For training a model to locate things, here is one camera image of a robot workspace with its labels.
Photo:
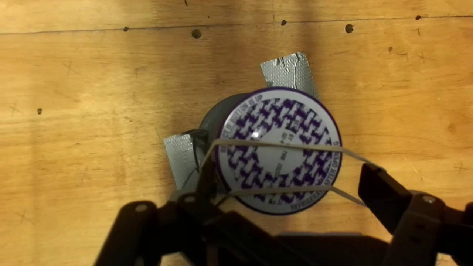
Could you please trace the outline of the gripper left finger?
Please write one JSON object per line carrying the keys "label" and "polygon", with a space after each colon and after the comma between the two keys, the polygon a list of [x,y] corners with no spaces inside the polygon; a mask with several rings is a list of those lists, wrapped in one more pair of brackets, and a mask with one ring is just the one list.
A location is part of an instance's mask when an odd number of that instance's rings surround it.
{"label": "gripper left finger", "polygon": [[94,266],[159,266],[181,253],[193,266],[307,266],[307,259],[235,211],[210,201],[215,162],[203,160],[196,189],[176,192],[164,206],[125,204]]}

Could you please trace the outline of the beige rubber band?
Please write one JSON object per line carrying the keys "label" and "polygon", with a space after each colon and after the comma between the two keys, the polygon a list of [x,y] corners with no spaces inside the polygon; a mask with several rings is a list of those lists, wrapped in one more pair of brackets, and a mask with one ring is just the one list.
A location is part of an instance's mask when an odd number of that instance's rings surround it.
{"label": "beige rubber band", "polygon": [[[374,166],[378,169],[385,171],[386,169],[380,165],[377,165],[374,162],[371,162],[367,158],[362,157],[361,155],[356,154],[355,152],[346,149],[341,146],[330,146],[330,145],[303,145],[303,144],[281,144],[281,143],[268,143],[264,141],[246,141],[246,140],[237,140],[237,139],[216,139],[213,143],[211,143],[211,150],[217,146],[255,146],[255,147],[279,147],[279,148],[288,148],[288,149],[296,149],[296,150],[316,150],[316,151],[329,151],[333,153],[343,153],[349,155],[350,157],[357,159],[369,166]],[[365,204],[356,197],[344,192],[341,189],[336,188],[333,185],[322,185],[322,186],[314,186],[314,187],[284,187],[284,188],[266,188],[266,189],[247,189],[247,190],[240,190],[235,192],[227,192],[224,198],[220,201],[223,203],[226,199],[230,197],[243,197],[243,196],[250,196],[250,195],[268,195],[268,194],[289,194],[289,193],[296,193],[296,192],[334,192],[339,196],[348,199],[356,204],[365,207]]]}

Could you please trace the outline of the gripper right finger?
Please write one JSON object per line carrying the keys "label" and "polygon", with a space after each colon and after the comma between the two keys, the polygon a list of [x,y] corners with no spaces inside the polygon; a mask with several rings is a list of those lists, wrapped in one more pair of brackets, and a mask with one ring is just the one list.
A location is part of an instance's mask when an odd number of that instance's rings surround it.
{"label": "gripper right finger", "polygon": [[392,234],[383,266],[436,266],[439,253],[457,266],[473,266],[473,202],[456,210],[433,195],[410,192],[368,163],[361,168],[358,195]]}

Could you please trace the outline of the silver duct tape strip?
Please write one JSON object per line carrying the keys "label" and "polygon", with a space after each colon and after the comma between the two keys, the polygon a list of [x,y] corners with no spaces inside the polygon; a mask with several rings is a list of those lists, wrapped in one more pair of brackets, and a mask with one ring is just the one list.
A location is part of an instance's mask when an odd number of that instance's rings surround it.
{"label": "silver duct tape strip", "polygon": [[260,64],[267,87],[284,86],[320,100],[309,61],[304,52],[271,59]]}
{"label": "silver duct tape strip", "polygon": [[164,138],[164,148],[177,189],[196,189],[200,161],[207,147],[207,137],[206,130],[192,129]]}

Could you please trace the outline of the jar with purple patterned lid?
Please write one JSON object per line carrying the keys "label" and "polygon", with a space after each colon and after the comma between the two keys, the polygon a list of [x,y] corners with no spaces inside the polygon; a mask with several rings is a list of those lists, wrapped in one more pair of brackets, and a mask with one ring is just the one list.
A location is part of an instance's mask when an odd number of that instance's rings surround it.
{"label": "jar with purple patterned lid", "polygon": [[[243,97],[220,123],[216,139],[341,146],[328,109],[305,92],[276,86]],[[216,172],[227,192],[333,185],[342,154],[279,147],[217,146]]]}

